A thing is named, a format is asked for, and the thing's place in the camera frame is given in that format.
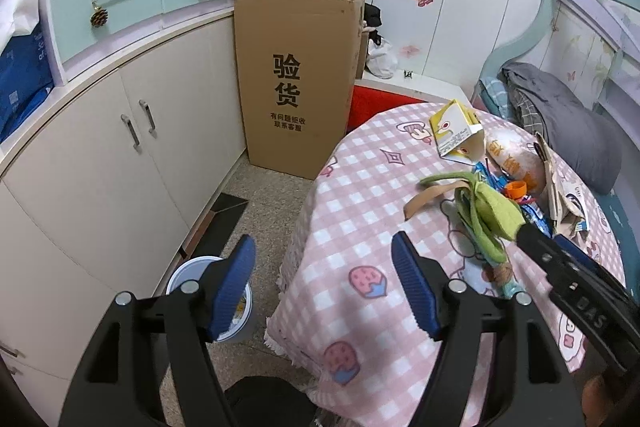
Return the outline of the white orange plastic bag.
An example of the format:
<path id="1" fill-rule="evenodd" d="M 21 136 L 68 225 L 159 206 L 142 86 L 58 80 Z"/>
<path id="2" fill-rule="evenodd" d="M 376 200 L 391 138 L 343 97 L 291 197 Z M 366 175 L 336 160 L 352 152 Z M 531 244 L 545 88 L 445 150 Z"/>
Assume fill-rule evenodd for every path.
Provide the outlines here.
<path id="1" fill-rule="evenodd" d="M 489 132 L 486 150 L 511 179 L 526 183 L 528 194 L 539 195 L 546 187 L 546 174 L 535 143 L 527 133 L 500 128 Z"/>

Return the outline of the yellow white paper carton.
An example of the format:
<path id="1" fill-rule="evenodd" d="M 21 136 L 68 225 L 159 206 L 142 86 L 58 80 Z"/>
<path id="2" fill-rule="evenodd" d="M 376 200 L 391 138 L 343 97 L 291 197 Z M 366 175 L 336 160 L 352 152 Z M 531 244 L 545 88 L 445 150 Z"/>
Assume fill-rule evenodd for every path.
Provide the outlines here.
<path id="1" fill-rule="evenodd" d="M 485 130 L 473 109 L 451 100 L 433 116 L 430 126 L 442 159 L 473 166 L 485 156 Z"/>

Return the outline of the white plastic trash bin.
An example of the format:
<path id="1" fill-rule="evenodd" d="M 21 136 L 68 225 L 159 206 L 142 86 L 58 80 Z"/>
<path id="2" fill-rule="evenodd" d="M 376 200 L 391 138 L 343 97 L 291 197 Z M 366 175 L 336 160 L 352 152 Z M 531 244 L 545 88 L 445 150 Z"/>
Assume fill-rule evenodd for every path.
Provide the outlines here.
<path id="1" fill-rule="evenodd" d="M 227 263 L 228 267 L 210 298 L 213 318 L 209 321 L 208 329 L 216 343 L 228 343 L 240 339 L 253 313 L 253 294 L 248 283 L 252 269 L 247 261 L 229 263 L 227 259 L 214 256 L 191 259 L 171 274 L 165 293 L 169 295 L 189 281 L 197 281 L 208 289 L 202 280 L 214 263 Z"/>

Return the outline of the blue snack wrapper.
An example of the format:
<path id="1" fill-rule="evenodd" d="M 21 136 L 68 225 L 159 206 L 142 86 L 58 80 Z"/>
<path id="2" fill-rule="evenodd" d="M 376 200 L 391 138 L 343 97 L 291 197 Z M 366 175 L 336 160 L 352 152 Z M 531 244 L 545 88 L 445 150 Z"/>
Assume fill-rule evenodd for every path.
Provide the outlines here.
<path id="1" fill-rule="evenodd" d="M 515 181 L 504 171 L 501 171 L 499 174 L 494 173 L 488 167 L 488 162 L 477 162 L 472 171 L 480 177 L 483 182 L 486 182 L 491 188 L 501 193 L 503 196 L 503 189 L 507 183 L 511 181 Z M 531 225 L 535 225 L 535 227 L 547 235 L 551 237 L 551 227 L 549 219 L 544 215 L 541 208 L 538 206 L 536 202 L 536 198 L 528 193 L 527 187 L 527 196 L 521 199 L 519 202 L 515 202 L 520 206 L 521 214 L 523 218 L 530 223 Z"/>

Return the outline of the orange plastic cup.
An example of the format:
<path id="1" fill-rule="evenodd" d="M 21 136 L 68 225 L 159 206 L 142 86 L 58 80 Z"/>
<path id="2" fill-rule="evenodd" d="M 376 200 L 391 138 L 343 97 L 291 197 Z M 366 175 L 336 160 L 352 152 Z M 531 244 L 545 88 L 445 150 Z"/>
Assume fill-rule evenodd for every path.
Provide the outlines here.
<path id="1" fill-rule="evenodd" d="M 527 184 L 522 180 L 511 181 L 506 184 L 503 189 L 503 193 L 507 198 L 515 200 L 515 202 L 519 202 L 527 196 Z"/>

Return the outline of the grey blanket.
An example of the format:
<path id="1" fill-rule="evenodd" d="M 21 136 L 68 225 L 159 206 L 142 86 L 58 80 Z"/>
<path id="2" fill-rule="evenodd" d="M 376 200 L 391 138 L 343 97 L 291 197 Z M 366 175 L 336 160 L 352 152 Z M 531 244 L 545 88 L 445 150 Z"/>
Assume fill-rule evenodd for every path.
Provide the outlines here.
<path id="1" fill-rule="evenodd" d="M 579 178 L 599 194 L 611 191 L 623 159 L 613 124 L 583 106 L 561 80 L 534 65 L 511 63 L 503 67 L 501 77 L 512 104 L 518 96 L 532 103 L 538 132 Z"/>

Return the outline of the tan paper strip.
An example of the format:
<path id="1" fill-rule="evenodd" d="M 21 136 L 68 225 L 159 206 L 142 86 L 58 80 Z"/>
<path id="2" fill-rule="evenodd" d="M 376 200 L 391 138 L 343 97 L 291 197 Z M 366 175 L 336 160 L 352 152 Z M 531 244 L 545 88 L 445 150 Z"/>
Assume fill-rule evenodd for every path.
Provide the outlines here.
<path id="1" fill-rule="evenodd" d="M 422 192 L 413 196 L 412 199 L 404 206 L 404 218 L 410 220 L 423 207 L 430 205 L 434 199 L 439 198 L 457 188 L 468 188 L 469 183 L 466 181 L 456 181 L 451 183 L 433 184 L 424 188 Z"/>

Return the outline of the beige floor cabinet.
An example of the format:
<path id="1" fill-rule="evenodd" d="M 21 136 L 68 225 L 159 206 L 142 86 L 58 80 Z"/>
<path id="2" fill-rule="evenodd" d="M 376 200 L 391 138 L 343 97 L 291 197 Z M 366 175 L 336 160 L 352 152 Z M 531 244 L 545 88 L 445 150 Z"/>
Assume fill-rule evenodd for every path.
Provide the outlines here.
<path id="1" fill-rule="evenodd" d="M 1 360 L 40 421 L 119 291 L 160 288 L 244 147 L 227 15 L 73 90 L 3 157 Z"/>

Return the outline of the pink checkered tablecloth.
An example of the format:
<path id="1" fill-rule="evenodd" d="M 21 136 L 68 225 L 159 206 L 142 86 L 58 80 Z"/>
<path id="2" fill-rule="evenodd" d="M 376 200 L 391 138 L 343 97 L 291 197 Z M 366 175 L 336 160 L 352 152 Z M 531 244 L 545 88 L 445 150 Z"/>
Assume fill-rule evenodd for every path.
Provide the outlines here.
<path id="1" fill-rule="evenodd" d="M 605 214 L 539 135 L 450 102 L 349 133 L 319 174 L 268 337 L 361 426 L 622 425 L 570 380 L 629 306 Z"/>

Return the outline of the red storage box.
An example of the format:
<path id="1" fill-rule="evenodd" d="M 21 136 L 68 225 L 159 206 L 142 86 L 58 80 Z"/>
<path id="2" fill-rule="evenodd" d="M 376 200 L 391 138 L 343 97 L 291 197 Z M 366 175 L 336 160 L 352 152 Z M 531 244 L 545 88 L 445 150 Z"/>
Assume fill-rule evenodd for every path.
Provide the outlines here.
<path id="1" fill-rule="evenodd" d="M 416 103 L 421 103 L 421 100 L 412 96 L 355 86 L 352 90 L 352 106 L 350 106 L 347 131 L 352 132 L 378 113 Z"/>

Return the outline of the tall brown cardboard box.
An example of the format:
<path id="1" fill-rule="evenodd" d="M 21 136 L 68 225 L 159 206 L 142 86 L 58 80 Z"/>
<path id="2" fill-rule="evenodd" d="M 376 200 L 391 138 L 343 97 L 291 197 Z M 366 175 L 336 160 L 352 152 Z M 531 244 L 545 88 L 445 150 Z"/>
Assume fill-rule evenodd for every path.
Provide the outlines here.
<path id="1" fill-rule="evenodd" d="M 235 0 L 234 45 L 250 163 L 314 179 L 343 138 L 364 0 Z"/>

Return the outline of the blue shopping bag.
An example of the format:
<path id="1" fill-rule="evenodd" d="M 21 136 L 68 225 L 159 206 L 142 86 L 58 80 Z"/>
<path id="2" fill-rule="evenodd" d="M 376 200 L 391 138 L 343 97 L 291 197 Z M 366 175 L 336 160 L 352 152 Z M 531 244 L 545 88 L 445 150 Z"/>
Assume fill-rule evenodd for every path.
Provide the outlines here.
<path id="1" fill-rule="evenodd" d="M 4 141 L 54 88 L 40 23 L 29 35 L 10 39 L 0 67 L 0 131 Z"/>

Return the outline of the left pine cone ornament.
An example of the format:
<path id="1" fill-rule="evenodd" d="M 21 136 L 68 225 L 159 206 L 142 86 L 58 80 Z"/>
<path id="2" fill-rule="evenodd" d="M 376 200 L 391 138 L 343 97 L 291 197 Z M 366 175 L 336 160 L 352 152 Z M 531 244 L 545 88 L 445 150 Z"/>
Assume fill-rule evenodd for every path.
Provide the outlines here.
<path id="1" fill-rule="evenodd" d="M 101 28 L 106 25 L 108 21 L 108 11 L 102 8 L 102 6 L 96 6 L 90 17 L 90 24 L 93 28 Z"/>

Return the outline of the teal bed frame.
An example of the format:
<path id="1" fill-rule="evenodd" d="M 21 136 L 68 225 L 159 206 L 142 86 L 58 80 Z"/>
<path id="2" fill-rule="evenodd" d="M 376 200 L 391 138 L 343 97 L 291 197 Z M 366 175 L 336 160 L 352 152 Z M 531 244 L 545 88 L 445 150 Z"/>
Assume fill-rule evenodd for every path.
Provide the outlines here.
<path id="1" fill-rule="evenodd" d="M 476 107 L 538 132 L 532 103 L 518 96 L 512 104 L 501 77 L 504 66 L 527 63 L 561 80 L 583 106 L 613 124 L 623 151 L 620 174 L 606 194 L 586 185 L 613 229 L 634 295 L 639 292 L 639 26 L 629 15 L 638 9 L 639 0 L 540 0 L 521 35 L 489 54 L 472 98 Z"/>

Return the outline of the white plastic bag by wall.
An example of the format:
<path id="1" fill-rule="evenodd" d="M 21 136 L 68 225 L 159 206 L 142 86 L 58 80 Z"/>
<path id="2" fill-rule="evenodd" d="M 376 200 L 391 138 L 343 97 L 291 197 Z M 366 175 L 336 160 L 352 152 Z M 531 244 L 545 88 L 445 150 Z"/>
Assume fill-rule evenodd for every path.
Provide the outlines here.
<path id="1" fill-rule="evenodd" d="M 390 79 L 398 69 L 398 60 L 393 46 L 384 38 L 369 40 L 367 70 L 375 77 Z"/>

